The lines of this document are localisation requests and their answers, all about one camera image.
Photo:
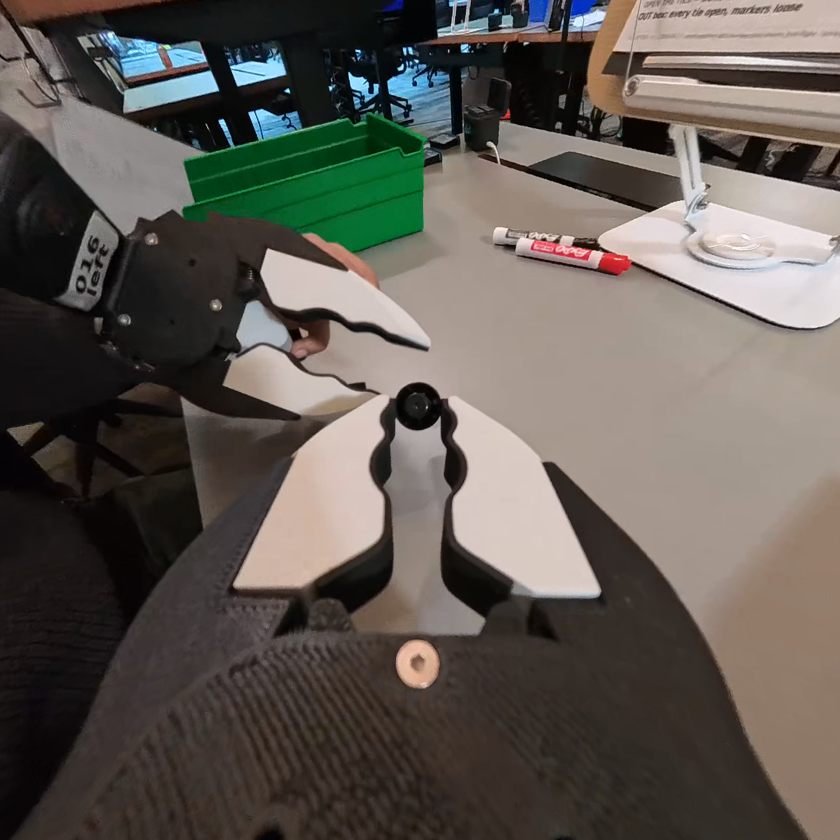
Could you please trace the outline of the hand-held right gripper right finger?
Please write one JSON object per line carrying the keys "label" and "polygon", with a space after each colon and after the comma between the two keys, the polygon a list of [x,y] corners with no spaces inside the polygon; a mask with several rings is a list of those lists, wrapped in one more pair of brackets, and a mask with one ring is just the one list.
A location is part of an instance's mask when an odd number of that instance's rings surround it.
{"label": "hand-held right gripper right finger", "polygon": [[440,570],[449,593],[487,615],[511,596],[593,601],[602,588],[531,447],[452,396],[442,441],[449,495]]}

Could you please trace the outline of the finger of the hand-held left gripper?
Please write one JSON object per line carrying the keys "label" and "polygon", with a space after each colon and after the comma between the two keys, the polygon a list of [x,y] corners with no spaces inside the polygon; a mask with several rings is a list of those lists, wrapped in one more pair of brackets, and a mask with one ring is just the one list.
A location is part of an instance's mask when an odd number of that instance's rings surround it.
{"label": "finger of the hand-held left gripper", "polygon": [[346,266],[268,249],[259,273],[274,309],[294,322],[330,320],[393,344],[431,348],[428,335],[410,314]]}
{"label": "finger of the hand-held left gripper", "polygon": [[305,369],[292,354],[292,330],[264,306],[247,306],[236,338],[240,352],[227,362],[222,384],[300,417],[331,417],[378,395],[353,388],[330,374]]}

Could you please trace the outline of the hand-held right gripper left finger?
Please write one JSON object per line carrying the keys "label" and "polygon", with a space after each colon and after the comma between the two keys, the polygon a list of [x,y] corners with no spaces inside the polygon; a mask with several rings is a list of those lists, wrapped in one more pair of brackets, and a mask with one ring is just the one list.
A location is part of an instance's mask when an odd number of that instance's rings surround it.
{"label": "hand-held right gripper left finger", "polygon": [[324,427],[290,462],[233,580],[247,595],[333,599],[357,610],[393,572],[396,410],[378,395]]}

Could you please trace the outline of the black dry-erase marker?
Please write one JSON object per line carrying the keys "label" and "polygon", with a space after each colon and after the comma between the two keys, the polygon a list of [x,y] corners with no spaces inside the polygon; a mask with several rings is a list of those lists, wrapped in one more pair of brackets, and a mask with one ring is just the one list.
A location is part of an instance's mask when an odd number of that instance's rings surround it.
{"label": "black dry-erase marker", "polygon": [[521,238],[552,245],[562,245],[581,249],[601,249],[597,238],[575,237],[563,234],[545,234],[527,229],[496,227],[491,236],[492,243],[498,246],[515,247]]}
{"label": "black dry-erase marker", "polygon": [[405,385],[395,398],[396,419],[412,431],[424,431],[441,417],[443,399],[431,385],[414,382]]}

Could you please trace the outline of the red dry-erase marker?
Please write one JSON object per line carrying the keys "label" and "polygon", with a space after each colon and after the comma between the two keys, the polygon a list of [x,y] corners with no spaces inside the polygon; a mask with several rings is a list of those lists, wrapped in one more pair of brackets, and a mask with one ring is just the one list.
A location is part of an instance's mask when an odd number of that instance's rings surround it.
{"label": "red dry-erase marker", "polygon": [[630,258],[624,255],[547,240],[520,238],[514,251],[518,257],[593,270],[611,277],[618,277],[633,266]]}

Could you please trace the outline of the person's left forearm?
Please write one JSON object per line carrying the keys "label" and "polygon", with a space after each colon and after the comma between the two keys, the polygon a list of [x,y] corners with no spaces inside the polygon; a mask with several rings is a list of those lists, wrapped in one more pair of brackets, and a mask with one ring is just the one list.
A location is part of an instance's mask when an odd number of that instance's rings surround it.
{"label": "person's left forearm", "polygon": [[1,428],[44,423],[155,382],[106,351],[88,314],[1,289]]}

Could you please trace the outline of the green plastic bin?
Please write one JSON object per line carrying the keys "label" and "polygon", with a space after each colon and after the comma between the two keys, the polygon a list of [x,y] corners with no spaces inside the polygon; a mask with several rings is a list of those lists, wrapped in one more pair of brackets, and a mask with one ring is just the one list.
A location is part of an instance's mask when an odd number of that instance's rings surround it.
{"label": "green plastic bin", "polygon": [[262,219],[360,252],[424,230],[426,147],[368,114],[192,157],[182,215]]}

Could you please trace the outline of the black power adapter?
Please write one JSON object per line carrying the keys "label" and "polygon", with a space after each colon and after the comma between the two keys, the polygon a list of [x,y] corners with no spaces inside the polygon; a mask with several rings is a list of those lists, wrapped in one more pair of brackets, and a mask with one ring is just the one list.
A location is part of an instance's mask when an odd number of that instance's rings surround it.
{"label": "black power adapter", "polygon": [[489,79],[486,101],[465,105],[465,145],[470,151],[479,154],[486,150],[497,152],[501,121],[510,116],[510,98],[511,83],[492,77]]}

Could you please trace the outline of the brown table black legs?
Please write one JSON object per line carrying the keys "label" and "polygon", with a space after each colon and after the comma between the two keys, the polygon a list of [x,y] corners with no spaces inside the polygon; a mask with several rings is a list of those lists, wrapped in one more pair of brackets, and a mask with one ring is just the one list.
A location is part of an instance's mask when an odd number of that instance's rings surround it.
{"label": "brown table black legs", "polygon": [[308,127],[337,117],[327,50],[410,46],[435,39],[438,30],[434,1],[12,1],[2,2],[2,9],[15,23],[46,32],[105,29],[160,44],[199,42],[236,145],[257,136],[226,48],[277,41],[299,118]]}

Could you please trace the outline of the wooden background desk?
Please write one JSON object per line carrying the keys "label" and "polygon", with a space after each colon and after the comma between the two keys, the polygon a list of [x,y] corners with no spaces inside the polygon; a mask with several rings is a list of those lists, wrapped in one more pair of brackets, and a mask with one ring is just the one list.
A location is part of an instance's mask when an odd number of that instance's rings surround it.
{"label": "wooden background desk", "polygon": [[451,133],[463,132],[463,81],[467,68],[512,73],[512,121],[575,136],[579,129],[587,70],[601,26],[570,31],[545,28],[460,30],[420,44],[449,78]]}

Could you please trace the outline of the printed instruction sheet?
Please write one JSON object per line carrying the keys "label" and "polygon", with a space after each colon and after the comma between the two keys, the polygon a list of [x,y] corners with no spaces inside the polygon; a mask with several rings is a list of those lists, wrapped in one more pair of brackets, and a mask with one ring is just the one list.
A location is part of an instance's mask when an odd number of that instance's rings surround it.
{"label": "printed instruction sheet", "polygon": [[839,2],[636,2],[613,50],[627,54],[837,55]]}

